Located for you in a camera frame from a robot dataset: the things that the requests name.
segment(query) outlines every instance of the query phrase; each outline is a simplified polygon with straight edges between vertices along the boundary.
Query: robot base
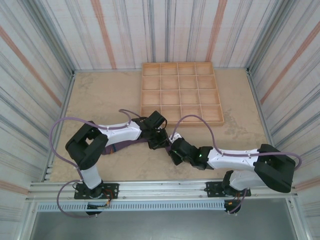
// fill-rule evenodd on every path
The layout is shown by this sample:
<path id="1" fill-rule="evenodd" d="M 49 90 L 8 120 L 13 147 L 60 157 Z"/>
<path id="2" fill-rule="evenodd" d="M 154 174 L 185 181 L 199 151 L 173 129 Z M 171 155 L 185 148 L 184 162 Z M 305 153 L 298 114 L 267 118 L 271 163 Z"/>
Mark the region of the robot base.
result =
<path id="1" fill-rule="evenodd" d="M 89 189 L 84 183 L 77 183 L 74 191 L 74 199 L 117 199 L 119 193 L 118 183 L 102 182 L 94 189 Z"/>
<path id="2" fill-rule="evenodd" d="M 208 198 L 223 198 L 223 197 L 237 197 L 237 193 L 239 193 L 239 197 L 243 197 L 245 190 L 237 191 L 237 192 L 228 192 L 226 193 L 225 189 L 223 188 L 223 182 L 222 181 L 208 181 L 205 183 L 205 189 L 204 191 L 207 194 Z M 247 189 L 246 191 L 246 197 L 251 196 L 250 189 Z"/>

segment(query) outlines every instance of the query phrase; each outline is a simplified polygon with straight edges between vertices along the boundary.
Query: striped wall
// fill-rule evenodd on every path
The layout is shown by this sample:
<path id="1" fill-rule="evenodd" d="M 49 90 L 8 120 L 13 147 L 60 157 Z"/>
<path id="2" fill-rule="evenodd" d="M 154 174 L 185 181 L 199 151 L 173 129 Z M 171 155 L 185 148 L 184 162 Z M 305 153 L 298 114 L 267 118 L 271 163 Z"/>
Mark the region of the striped wall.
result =
<path id="1" fill-rule="evenodd" d="M 280 0 L 35 0 L 77 70 L 245 67 Z"/>
<path id="2" fill-rule="evenodd" d="M 70 80 L 19 0 L 0 1 L 0 239 L 12 239 Z"/>
<path id="3" fill-rule="evenodd" d="M 320 1 L 294 1 L 251 68 L 275 146 L 303 157 L 294 183 L 320 239 Z"/>

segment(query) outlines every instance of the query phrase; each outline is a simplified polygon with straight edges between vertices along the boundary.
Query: beige floor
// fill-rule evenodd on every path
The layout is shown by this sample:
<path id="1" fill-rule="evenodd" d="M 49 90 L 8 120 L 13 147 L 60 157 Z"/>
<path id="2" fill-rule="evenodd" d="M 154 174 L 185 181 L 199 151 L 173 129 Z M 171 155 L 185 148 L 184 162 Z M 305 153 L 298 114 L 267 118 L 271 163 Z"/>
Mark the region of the beige floor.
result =
<path id="1" fill-rule="evenodd" d="M 244 69 L 216 69 L 224 125 L 212 127 L 222 149 L 246 150 L 266 143 L 258 111 Z M 141 72 L 78 73 L 66 116 L 93 120 L 96 124 L 127 121 L 118 109 L 140 110 Z M 57 151 L 70 159 L 64 146 L 82 126 L 66 121 Z M 191 144 L 212 146 L 208 129 L 180 127 L 178 132 Z M 223 178 L 226 169 L 200 171 L 187 163 L 175 166 L 164 149 L 150 150 L 147 143 L 131 145 L 111 155 L 101 156 L 98 171 L 105 181 L 174 180 Z M 65 182 L 79 179 L 73 166 L 56 158 L 50 180 Z"/>

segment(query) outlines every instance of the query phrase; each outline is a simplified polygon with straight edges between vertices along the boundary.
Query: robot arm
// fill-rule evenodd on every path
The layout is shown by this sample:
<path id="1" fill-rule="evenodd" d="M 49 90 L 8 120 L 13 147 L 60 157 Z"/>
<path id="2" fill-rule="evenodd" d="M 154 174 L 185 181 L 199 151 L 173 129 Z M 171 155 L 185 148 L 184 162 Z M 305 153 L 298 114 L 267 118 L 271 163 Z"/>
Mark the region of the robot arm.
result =
<path id="1" fill-rule="evenodd" d="M 295 161 L 286 155 L 251 156 L 256 153 L 279 152 L 268 144 L 259 149 L 247 151 L 221 150 L 224 154 L 244 154 L 243 157 L 226 156 L 212 146 L 195 147 L 178 133 L 168 137 L 161 125 L 167 120 L 157 111 L 149 117 L 134 118 L 127 125 L 101 125 L 100 129 L 84 124 L 68 141 L 65 149 L 77 163 L 83 182 L 90 190 L 91 198 L 99 198 L 102 192 L 102 179 L 97 169 L 97 161 L 106 147 L 118 143 L 144 140 L 150 149 L 166 148 L 175 165 L 190 163 L 199 170 L 236 169 L 224 176 L 222 187 L 226 194 L 236 193 L 250 187 L 267 185 L 269 188 L 289 193 L 293 180 Z"/>
<path id="2" fill-rule="evenodd" d="M 171 141 L 169 155 L 175 165 L 188 162 L 199 170 L 236 169 L 228 171 L 223 179 L 225 192 L 234 193 L 250 187 L 268 186 L 281 193 L 289 193 L 293 181 L 295 161 L 286 155 L 251 156 L 258 153 L 279 152 L 268 144 L 259 149 L 237 151 L 223 150 L 219 153 L 211 146 L 196 148 L 176 133 Z M 244 156 L 227 156 L 227 154 Z"/>
<path id="3" fill-rule="evenodd" d="M 137 140 L 145 140 L 153 150 L 167 147 L 167 132 L 160 127 L 164 122 L 166 119 L 155 111 L 149 117 L 134 118 L 127 124 L 99 125 L 104 129 L 84 124 L 76 132 L 65 145 L 65 149 L 78 165 L 83 182 L 92 190 L 92 198 L 101 195 L 102 179 L 98 173 L 97 162 L 106 147 L 127 141 L 137 143 Z"/>

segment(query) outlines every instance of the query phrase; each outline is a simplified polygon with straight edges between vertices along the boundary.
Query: wooden tray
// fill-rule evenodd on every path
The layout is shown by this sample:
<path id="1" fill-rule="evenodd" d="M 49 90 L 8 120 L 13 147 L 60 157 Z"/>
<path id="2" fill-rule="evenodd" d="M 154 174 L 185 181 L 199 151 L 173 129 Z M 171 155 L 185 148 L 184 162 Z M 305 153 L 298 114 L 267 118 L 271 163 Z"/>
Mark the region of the wooden tray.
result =
<path id="1" fill-rule="evenodd" d="M 161 113 L 168 125 L 183 116 L 202 117 L 211 126 L 224 124 L 214 68 L 211 62 L 160 62 L 142 66 L 141 116 Z M 200 126 L 196 117 L 184 119 L 182 126 Z"/>

